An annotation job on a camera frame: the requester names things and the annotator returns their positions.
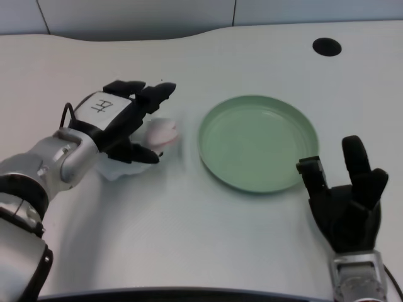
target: white robotic arm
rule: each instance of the white robotic arm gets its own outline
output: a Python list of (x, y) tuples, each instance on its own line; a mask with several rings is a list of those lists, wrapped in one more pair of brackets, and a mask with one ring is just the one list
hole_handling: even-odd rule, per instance
[[(158, 163), (159, 155), (130, 143), (129, 135), (147, 113), (159, 109), (176, 85), (144, 87), (143, 82), (115, 81), (74, 111), (67, 104), (60, 128), (51, 137), (0, 163), (1, 302), (38, 298), (53, 260), (41, 239), (49, 202), (77, 185), (100, 152), (127, 163)], [(68, 109), (71, 121), (64, 127)]]

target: white table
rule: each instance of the white table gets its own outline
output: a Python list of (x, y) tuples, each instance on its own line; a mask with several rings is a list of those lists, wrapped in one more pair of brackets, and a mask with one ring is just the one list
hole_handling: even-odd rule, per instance
[[(337, 40), (341, 54), (315, 53), (320, 37)], [(141, 176), (109, 183), (92, 171), (52, 201), (44, 239), (55, 262), (42, 294), (208, 286), (331, 299), (331, 253), (304, 186), (252, 196), (218, 183), (200, 162), (203, 115), (243, 94), (307, 115), (330, 186), (349, 181), (341, 139), (362, 138), (372, 166), (390, 174), (377, 249), (403, 284), (403, 21), (235, 27), (146, 42), (2, 36), (0, 158), (52, 134), (64, 103), (115, 79), (177, 83), (161, 113), (178, 121), (181, 143)]]

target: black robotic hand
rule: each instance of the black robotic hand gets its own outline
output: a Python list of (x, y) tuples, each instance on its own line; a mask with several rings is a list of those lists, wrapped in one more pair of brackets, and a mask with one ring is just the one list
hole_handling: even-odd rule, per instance
[(74, 110), (67, 103), (60, 126), (70, 110), (69, 128), (89, 135), (98, 150), (110, 159), (121, 162), (156, 164), (159, 156), (129, 136), (143, 124), (143, 118), (159, 109), (159, 105), (174, 92), (176, 85), (162, 83), (146, 88), (144, 82), (115, 81), (85, 98)]
[(336, 253), (372, 250), (380, 226), (380, 197), (388, 174), (371, 170), (357, 136), (343, 139), (343, 153), (351, 183), (328, 188), (318, 156), (301, 159), (302, 175), (316, 224)]

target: black circular hole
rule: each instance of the black circular hole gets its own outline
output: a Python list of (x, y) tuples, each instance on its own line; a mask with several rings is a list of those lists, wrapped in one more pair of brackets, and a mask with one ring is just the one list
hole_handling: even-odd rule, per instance
[(326, 57), (334, 57), (341, 53), (340, 43), (330, 38), (319, 38), (314, 41), (312, 47), (319, 55)]

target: black fingertip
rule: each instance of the black fingertip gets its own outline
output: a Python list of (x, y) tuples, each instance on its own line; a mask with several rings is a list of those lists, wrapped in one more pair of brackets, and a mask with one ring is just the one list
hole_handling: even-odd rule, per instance
[(344, 137), (342, 147), (350, 178), (358, 174), (371, 172), (364, 144), (358, 136)]

